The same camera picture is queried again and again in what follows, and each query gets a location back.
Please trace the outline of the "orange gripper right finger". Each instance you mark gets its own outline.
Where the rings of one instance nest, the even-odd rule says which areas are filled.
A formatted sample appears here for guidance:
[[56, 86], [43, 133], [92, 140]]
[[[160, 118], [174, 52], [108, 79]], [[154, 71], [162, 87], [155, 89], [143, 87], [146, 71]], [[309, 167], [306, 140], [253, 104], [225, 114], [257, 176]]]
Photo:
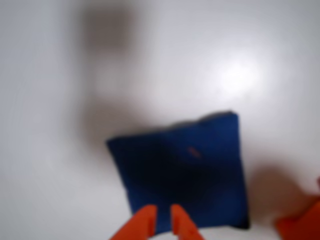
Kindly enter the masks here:
[[179, 240], [204, 240], [189, 214], [179, 204], [170, 207], [171, 228]]

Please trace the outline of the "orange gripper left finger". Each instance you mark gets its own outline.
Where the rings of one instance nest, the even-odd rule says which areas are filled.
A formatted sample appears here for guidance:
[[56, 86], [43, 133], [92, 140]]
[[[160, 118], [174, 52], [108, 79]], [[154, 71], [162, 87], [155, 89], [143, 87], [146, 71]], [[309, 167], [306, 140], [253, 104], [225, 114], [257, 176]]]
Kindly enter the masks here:
[[148, 204], [139, 209], [110, 239], [148, 240], [155, 235], [157, 206]]

